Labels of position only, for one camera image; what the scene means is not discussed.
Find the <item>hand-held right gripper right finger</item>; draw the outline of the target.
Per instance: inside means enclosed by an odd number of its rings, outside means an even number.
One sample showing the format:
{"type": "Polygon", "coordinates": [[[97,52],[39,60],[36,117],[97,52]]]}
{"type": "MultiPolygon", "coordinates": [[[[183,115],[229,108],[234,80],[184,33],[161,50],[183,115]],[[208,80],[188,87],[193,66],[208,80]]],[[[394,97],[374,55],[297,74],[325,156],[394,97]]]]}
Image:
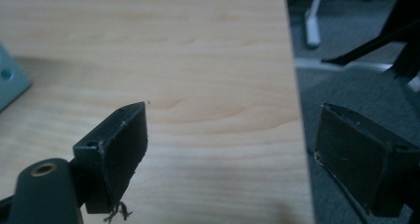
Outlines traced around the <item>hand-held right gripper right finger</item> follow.
{"type": "Polygon", "coordinates": [[[358,112],[322,105],[314,160],[366,213],[420,218],[420,148],[358,112]]]}

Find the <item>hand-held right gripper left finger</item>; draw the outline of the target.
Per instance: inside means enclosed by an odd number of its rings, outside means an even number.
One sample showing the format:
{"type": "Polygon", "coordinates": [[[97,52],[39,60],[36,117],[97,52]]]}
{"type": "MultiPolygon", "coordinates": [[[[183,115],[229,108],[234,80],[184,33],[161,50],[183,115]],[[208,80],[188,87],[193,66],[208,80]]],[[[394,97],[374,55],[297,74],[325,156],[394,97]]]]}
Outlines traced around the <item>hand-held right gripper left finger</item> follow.
{"type": "Polygon", "coordinates": [[[146,104],[138,102],[115,110],[73,146],[77,201],[90,214],[111,212],[147,148],[146,104]]]}

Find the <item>white floor bar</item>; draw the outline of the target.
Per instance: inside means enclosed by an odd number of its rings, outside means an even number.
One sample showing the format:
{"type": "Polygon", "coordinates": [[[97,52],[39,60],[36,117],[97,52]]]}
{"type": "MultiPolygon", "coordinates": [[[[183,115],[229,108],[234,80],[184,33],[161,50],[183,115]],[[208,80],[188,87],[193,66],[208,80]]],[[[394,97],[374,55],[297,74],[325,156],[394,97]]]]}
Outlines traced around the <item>white floor bar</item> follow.
{"type": "MultiPolygon", "coordinates": [[[[319,58],[297,57],[294,60],[296,67],[330,70],[330,71],[369,71],[385,72],[391,68],[388,63],[352,61],[346,65],[323,62],[319,58]]],[[[407,87],[415,93],[420,93],[420,73],[407,82],[407,87]]]]}

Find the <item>black chair base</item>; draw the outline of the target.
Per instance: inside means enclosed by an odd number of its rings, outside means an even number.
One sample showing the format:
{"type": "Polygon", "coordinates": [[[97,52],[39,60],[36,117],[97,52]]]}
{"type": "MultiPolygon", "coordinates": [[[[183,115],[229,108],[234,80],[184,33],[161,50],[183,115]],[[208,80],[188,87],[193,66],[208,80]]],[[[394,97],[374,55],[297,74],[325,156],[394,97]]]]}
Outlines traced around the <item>black chair base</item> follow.
{"type": "Polygon", "coordinates": [[[420,72],[420,0],[397,0],[376,38],[323,62],[344,66],[391,42],[402,42],[405,46],[389,69],[396,76],[413,79],[420,72]]]}

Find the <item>grey-blue plastic block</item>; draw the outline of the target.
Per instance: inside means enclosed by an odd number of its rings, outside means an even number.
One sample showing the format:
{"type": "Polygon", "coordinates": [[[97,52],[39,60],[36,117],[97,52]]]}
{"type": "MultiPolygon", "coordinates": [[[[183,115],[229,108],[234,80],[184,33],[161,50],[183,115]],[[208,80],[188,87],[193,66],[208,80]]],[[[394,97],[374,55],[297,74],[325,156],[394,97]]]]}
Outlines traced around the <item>grey-blue plastic block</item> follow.
{"type": "Polygon", "coordinates": [[[0,43],[0,112],[24,94],[31,85],[30,78],[0,43]]]}

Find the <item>white metal stand leg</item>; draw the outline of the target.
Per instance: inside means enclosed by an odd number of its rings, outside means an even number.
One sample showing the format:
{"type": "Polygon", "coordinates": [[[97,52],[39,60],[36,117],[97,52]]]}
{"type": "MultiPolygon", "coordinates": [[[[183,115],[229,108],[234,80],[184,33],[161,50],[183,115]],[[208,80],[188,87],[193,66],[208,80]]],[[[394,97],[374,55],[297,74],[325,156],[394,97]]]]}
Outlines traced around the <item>white metal stand leg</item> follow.
{"type": "Polygon", "coordinates": [[[321,43],[317,18],[320,3],[321,0],[312,0],[311,6],[308,8],[304,15],[306,45],[309,48],[317,48],[321,43]]]}

